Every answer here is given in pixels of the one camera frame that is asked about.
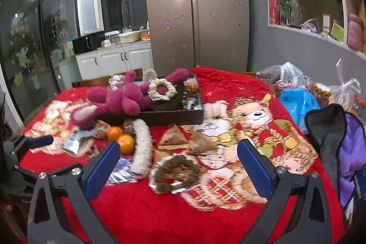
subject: microwave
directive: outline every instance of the microwave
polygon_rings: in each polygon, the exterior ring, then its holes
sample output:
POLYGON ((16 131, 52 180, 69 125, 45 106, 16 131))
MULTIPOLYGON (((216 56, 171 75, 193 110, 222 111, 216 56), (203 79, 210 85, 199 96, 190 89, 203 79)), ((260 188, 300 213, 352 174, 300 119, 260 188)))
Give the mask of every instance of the microwave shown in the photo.
POLYGON ((101 47, 101 43, 105 40, 104 31, 89 33, 85 36, 73 40, 75 55, 94 51, 101 47))

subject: tangerine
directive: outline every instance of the tangerine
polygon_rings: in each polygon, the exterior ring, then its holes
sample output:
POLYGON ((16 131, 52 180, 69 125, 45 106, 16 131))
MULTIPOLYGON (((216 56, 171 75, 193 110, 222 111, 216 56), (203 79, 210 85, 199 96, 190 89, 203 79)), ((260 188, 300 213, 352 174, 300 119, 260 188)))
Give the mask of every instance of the tangerine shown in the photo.
POLYGON ((135 150, 135 139, 129 134, 123 134, 118 137, 117 143, 121 149, 121 154, 128 155, 135 150))
POLYGON ((117 141, 118 137, 123 134, 123 129, 118 126, 112 126, 107 132, 107 139, 109 141, 117 141))

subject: plaid print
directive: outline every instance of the plaid print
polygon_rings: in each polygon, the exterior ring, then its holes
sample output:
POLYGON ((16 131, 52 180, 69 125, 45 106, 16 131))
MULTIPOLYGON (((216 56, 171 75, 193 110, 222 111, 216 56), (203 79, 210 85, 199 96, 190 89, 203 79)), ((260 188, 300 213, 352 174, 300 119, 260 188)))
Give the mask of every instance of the plaid print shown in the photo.
POLYGON ((210 206, 212 203, 207 199, 202 187, 197 184, 187 190, 187 193, 198 203, 205 206, 210 206))
POLYGON ((209 180, 208 185, 212 191, 217 192, 221 198, 227 202, 231 204, 241 202, 239 195, 236 190, 233 189, 229 180, 222 177, 214 177, 209 180))

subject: white mug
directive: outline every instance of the white mug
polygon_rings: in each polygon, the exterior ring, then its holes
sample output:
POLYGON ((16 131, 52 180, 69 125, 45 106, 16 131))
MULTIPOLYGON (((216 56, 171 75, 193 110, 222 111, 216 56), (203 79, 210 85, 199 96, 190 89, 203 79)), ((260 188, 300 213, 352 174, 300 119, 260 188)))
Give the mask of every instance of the white mug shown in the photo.
POLYGON ((102 42, 102 47, 104 47, 104 48, 108 48, 108 47, 110 47, 112 44, 110 43, 110 40, 104 40, 103 42, 102 42))

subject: pink bottle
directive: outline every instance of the pink bottle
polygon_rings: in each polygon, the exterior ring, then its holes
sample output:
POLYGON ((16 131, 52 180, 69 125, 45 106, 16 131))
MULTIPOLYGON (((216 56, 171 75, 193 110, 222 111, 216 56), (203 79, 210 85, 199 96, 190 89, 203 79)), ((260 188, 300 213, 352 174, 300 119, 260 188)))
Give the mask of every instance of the pink bottle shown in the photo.
POLYGON ((347 45, 357 51, 362 51, 362 20, 355 14, 348 17, 348 40, 347 45))

